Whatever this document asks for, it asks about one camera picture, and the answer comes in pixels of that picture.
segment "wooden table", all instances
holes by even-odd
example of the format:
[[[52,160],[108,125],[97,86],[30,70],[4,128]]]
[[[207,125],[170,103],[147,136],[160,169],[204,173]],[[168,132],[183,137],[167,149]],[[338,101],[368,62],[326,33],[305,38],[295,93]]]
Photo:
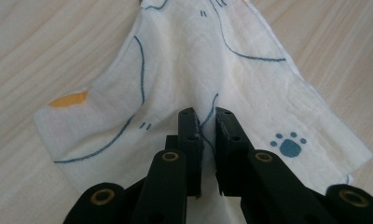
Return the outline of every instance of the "wooden table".
[[[373,0],[253,2],[373,152]],[[76,202],[32,115],[99,76],[138,10],[138,0],[0,0],[0,223],[61,223]],[[373,160],[353,175],[373,195]]]

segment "fabric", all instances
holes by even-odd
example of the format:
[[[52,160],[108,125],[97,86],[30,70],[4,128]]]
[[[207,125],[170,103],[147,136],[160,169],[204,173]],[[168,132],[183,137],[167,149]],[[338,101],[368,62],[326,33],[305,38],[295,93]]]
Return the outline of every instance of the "fabric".
[[[82,192],[124,188],[148,171],[194,107],[205,138],[202,197],[188,223],[239,223],[214,177],[214,108],[231,110],[255,148],[277,153],[325,193],[371,157],[298,72],[259,12],[242,0],[145,0],[118,56],[91,85],[35,113],[54,162]]]

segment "blue paw print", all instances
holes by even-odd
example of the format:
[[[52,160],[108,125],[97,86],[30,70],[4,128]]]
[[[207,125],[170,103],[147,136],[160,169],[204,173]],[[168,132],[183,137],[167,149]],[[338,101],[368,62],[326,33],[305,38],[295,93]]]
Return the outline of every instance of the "blue paw print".
[[[284,139],[280,145],[280,152],[286,157],[294,158],[294,157],[297,157],[302,151],[302,147],[300,146],[300,144],[306,144],[307,141],[305,138],[300,138],[299,139],[300,144],[299,144],[297,143],[297,140],[295,139],[297,138],[297,133],[291,133],[290,136],[291,138],[294,138],[294,139],[290,139],[290,138]],[[283,139],[283,135],[280,133],[276,133],[276,138]],[[271,141],[270,145],[273,147],[278,146],[277,142],[275,141]]]

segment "orange patch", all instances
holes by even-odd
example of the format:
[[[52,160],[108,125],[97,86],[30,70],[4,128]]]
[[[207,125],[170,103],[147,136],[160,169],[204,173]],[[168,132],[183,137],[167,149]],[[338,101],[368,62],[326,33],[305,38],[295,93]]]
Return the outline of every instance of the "orange patch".
[[[69,105],[80,105],[87,100],[88,91],[63,96],[49,105],[52,107],[67,107]]]

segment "toe pad of paw print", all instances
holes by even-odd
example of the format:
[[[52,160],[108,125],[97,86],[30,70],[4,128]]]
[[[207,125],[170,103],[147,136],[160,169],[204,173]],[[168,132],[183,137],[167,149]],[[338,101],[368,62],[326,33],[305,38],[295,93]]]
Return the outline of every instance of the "toe pad of paw print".
[[[282,134],[277,133],[276,138],[279,139],[278,141],[281,143],[279,144],[276,141],[271,141],[270,145],[272,147],[280,146],[280,152],[289,158],[297,157],[302,151],[301,145],[307,143],[305,138],[297,138],[297,133],[290,133],[290,137],[285,139]]]

